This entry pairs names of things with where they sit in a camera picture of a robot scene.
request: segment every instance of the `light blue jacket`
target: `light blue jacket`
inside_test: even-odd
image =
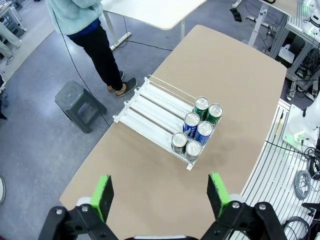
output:
[[[103,11],[101,0],[46,0],[55,30],[76,34],[96,20]]]

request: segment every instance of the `gray plastic stool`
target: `gray plastic stool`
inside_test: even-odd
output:
[[[107,108],[75,81],[68,81],[57,93],[54,101],[65,115],[86,134],[92,131],[90,125],[100,115],[100,112],[107,113]]]

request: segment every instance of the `blue can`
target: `blue can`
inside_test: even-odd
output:
[[[184,118],[183,132],[184,134],[193,139],[196,135],[197,126],[200,123],[200,117],[195,112],[189,112]]]
[[[201,121],[196,129],[194,140],[198,141],[202,146],[204,146],[208,142],[213,131],[214,128],[210,122]]]

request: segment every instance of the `gray cable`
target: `gray cable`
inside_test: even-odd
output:
[[[308,197],[311,192],[311,176],[308,171],[300,170],[297,171],[294,180],[294,191],[295,195],[299,200],[304,200]]]

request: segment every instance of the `tan tabletop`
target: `tan tabletop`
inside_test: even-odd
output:
[[[154,75],[192,96],[220,103],[223,118],[191,171],[186,163],[114,123],[62,194],[72,209],[111,175],[114,199],[107,223],[119,239],[186,234],[200,238],[214,220],[208,174],[219,172],[240,194],[270,128],[286,68],[220,32],[197,25]]]

